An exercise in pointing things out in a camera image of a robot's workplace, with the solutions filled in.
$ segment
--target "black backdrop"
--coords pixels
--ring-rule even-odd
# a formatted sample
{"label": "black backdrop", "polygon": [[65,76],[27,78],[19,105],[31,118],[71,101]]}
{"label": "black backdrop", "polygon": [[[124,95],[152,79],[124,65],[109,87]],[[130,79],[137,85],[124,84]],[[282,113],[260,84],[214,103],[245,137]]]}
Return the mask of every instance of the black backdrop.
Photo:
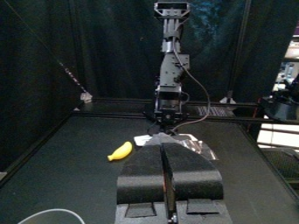
{"label": "black backdrop", "polygon": [[[95,97],[152,98],[162,26],[153,0],[7,1]],[[181,49],[213,101],[226,93],[245,0],[190,0]],[[252,0],[233,98],[268,95],[299,15],[296,0]],[[78,103],[70,82],[0,2],[0,171]],[[202,99],[184,81],[192,100]]]}

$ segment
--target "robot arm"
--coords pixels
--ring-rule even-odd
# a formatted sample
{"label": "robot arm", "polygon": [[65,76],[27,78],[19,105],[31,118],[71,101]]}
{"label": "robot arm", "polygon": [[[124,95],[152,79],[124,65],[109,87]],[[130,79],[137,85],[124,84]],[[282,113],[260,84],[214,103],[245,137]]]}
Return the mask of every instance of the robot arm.
{"label": "robot arm", "polygon": [[181,78],[182,66],[189,69],[189,55],[180,54],[180,39],[182,23],[188,19],[190,6],[186,1],[158,1],[153,5],[153,10],[156,19],[162,21],[164,54],[160,83],[154,90],[153,113],[156,120],[166,125],[177,123],[185,117],[181,101]]}

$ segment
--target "white cable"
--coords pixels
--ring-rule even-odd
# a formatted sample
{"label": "white cable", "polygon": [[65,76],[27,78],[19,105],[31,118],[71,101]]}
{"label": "white cable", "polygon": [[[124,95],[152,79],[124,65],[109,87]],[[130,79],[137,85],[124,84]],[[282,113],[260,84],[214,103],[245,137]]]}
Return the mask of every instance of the white cable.
{"label": "white cable", "polygon": [[172,52],[173,52],[173,55],[174,55],[174,58],[177,59],[178,63],[180,63],[180,66],[181,66],[181,69],[182,71],[189,75],[189,77],[192,78],[192,80],[198,84],[205,96],[206,96],[206,113],[205,113],[205,116],[198,119],[198,120],[194,120],[194,121],[190,121],[190,122],[184,122],[178,125],[176,125],[172,129],[170,129],[170,132],[174,133],[174,130],[177,128],[180,128],[181,126],[186,125],[186,124],[193,124],[193,123],[198,123],[201,121],[204,121],[206,119],[206,117],[209,116],[209,113],[210,113],[210,97],[209,97],[209,94],[208,94],[208,91],[205,89],[205,87],[200,84],[200,82],[194,79],[194,77],[190,75],[189,71],[185,69],[184,65],[182,65],[182,62],[180,60],[180,57],[178,57],[178,54],[176,52],[176,49],[174,49],[174,37],[172,37]]}
{"label": "white cable", "polygon": [[50,213],[50,212],[63,212],[63,213],[67,213],[67,214],[71,214],[79,221],[79,224],[85,224],[83,220],[79,218],[79,216],[73,213],[70,210],[66,210],[66,209],[62,209],[62,208],[53,208],[53,209],[47,209],[47,210],[43,210],[35,214],[33,214],[31,216],[29,216],[27,218],[25,218],[21,222],[18,222],[17,224],[25,224],[25,222],[31,219],[33,217],[35,217],[37,215],[41,215],[41,214],[45,214],[45,213]]}

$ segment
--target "black table surface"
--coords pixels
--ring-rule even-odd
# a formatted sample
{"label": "black table surface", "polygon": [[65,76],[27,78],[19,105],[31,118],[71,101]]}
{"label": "black table surface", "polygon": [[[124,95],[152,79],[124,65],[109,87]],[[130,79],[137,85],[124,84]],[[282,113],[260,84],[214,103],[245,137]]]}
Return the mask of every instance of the black table surface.
{"label": "black table surface", "polygon": [[[17,223],[50,208],[86,224],[113,223],[117,175],[124,162],[106,155],[145,134],[145,119],[71,116],[0,189],[0,223]],[[299,223],[299,206],[258,148],[237,124],[201,122],[180,129],[213,149],[233,223]]]}

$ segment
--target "black cable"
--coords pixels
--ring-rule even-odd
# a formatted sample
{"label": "black cable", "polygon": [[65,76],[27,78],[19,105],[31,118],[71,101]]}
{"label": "black cable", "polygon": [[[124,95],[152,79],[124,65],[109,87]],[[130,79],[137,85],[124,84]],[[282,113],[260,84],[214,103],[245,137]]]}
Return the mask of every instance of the black cable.
{"label": "black cable", "polygon": [[150,128],[156,125],[156,122],[157,122],[157,121],[154,121],[154,122],[150,124],[150,126],[146,128],[146,130],[145,130],[146,135],[148,135],[149,137],[152,136],[152,134],[149,134],[149,130],[150,130]]}
{"label": "black cable", "polygon": [[61,61],[58,60],[58,58],[55,57],[55,55],[53,54],[50,48],[45,45],[41,37],[38,36],[38,34],[35,33],[35,31],[33,30],[33,28],[26,24],[26,22],[23,21],[21,15],[17,13],[17,11],[14,10],[13,6],[3,0],[3,3],[6,4],[7,8],[11,10],[13,14],[17,16],[17,18],[19,19],[19,21],[22,22],[25,28],[27,29],[27,31],[30,32],[30,34],[34,36],[34,38],[38,40],[38,42],[41,43],[43,49],[46,50],[47,54],[51,56],[51,58],[55,60],[55,62],[58,63],[59,67],[63,70],[63,73],[70,77],[70,79],[73,80],[73,82],[77,84],[78,88],[81,89],[82,93],[86,93],[86,89],[81,86],[77,78],[74,77],[74,75],[71,74],[70,70],[63,66],[63,64],[61,63]]}
{"label": "black cable", "polygon": [[176,48],[174,48],[174,39],[176,39],[176,37],[172,37],[172,51],[173,51],[173,55],[174,55],[174,57],[176,57],[176,59],[177,59],[177,61],[178,61],[178,63],[180,63],[180,66],[181,66],[182,71],[189,75],[189,77],[192,78],[192,80],[198,84],[198,86],[200,86],[200,88],[201,88],[201,90],[202,90],[202,92],[204,92],[204,94],[205,94],[205,96],[206,96],[206,108],[208,108],[208,109],[206,109],[206,114],[205,114],[205,116],[204,116],[202,118],[200,118],[200,119],[196,120],[196,121],[192,121],[192,122],[184,122],[184,123],[176,125],[176,126],[170,129],[170,132],[172,132],[172,133],[174,133],[174,130],[177,130],[177,128],[180,128],[181,126],[184,126],[184,125],[186,125],[186,124],[198,123],[198,122],[204,121],[204,120],[206,119],[206,117],[209,116],[209,113],[210,113],[210,97],[209,97],[208,91],[206,91],[205,87],[200,84],[200,82],[194,79],[194,77],[190,75],[189,71],[188,71],[188,70],[185,69],[185,67],[184,67],[184,64],[182,64],[182,62],[181,62],[181,59],[180,59],[178,54],[177,54],[177,52],[176,52]]}

